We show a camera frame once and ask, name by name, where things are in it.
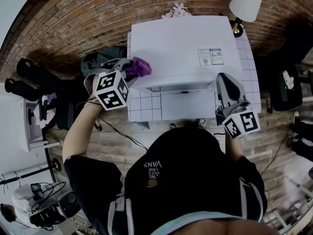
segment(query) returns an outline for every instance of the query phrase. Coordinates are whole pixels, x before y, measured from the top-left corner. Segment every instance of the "person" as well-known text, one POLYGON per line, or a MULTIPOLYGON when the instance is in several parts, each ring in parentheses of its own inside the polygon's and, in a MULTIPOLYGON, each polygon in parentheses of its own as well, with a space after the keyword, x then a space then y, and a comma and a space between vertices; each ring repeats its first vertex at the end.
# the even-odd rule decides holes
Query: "person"
POLYGON ((299 112, 293 114, 292 131, 297 135, 295 142, 292 143, 292 150, 299 156, 313 162, 313 146, 308 145, 307 141, 313 142, 313 124, 304 123, 299 117, 299 112))
POLYGON ((13 206, 2 203, 0 204, 0 212, 4 219, 10 223, 18 219, 22 224, 37 229, 38 227, 30 222, 32 211, 35 211, 40 206, 37 203, 40 203, 47 197, 49 198, 47 201, 50 203, 51 201, 57 202, 57 197, 68 191, 68 187, 64 186, 65 182, 41 183, 41 191, 38 192, 40 199, 36 199, 31 186, 29 184, 22 185, 12 194, 13 206))
POLYGON ((64 168, 82 210, 102 235, 273 235, 260 223, 264 183, 226 136, 226 152, 203 128, 171 128, 128 171, 86 157, 102 106, 85 105, 63 145, 64 168))

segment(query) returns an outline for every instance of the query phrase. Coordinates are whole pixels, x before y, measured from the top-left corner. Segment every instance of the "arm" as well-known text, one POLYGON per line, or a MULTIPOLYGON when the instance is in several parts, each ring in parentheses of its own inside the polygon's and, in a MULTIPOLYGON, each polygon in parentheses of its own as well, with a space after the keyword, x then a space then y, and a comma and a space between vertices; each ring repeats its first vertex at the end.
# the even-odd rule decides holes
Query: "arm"
POLYGON ((89 145, 94 123, 102 110, 101 105, 86 105, 70 128, 63 144, 63 162, 74 155, 83 155, 89 145))
POLYGON ((234 162, 234 168, 238 172, 238 175, 247 182, 252 183, 257 187, 262 197, 263 214, 265 214, 268 202, 264 193, 265 189, 263 179, 255 164, 250 162, 244 156, 244 150, 241 142, 239 140, 232 140, 227 131, 225 131, 225 133, 226 155, 229 156, 234 162))
POLYGON ((244 150, 239 140, 233 140, 225 131, 225 147, 226 147, 226 155, 230 157, 232 161, 237 161, 241 157, 244 156, 244 150))

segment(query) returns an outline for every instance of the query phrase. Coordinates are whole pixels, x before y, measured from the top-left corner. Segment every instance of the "table lamp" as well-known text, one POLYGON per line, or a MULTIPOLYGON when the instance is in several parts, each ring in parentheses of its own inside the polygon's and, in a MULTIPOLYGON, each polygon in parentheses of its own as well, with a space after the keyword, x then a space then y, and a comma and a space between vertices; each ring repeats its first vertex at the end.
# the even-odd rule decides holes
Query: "table lamp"
POLYGON ((243 21, 254 22, 259 13, 262 0, 231 0, 230 11, 237 17, 230 20, 230 24, 235 37, 240 37, 244 30, 240 24, 243 21))

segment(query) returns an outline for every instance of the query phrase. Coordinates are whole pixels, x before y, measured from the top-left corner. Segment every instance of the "lamp base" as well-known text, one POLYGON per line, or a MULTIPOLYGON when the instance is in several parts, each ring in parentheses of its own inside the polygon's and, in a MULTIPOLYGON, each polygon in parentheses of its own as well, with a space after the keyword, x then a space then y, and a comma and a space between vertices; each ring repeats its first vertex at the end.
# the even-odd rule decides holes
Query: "lamp base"
POLYGON ((244 33, 244 29, 240 25, 240 22, 236 19, 236 21, 229 20, 229 23, 230 23, 231 29, 232 29, 232 31, 234 33, 234 37, 236 37, 236 38, 241 37, 242 34, 244 33))

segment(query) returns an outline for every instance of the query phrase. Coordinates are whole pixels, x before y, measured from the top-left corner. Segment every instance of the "gray bag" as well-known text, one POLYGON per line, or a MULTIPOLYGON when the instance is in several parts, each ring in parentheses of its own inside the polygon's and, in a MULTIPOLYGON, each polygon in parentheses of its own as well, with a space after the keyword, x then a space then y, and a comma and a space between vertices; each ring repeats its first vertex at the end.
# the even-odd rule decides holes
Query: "gray bag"
POLYGON ((127 57, 126 47, 108 47, 86 55, 81 62, 81 71, 84 77, 90 74, 103 72, 104 65, 113 60, 127 57))

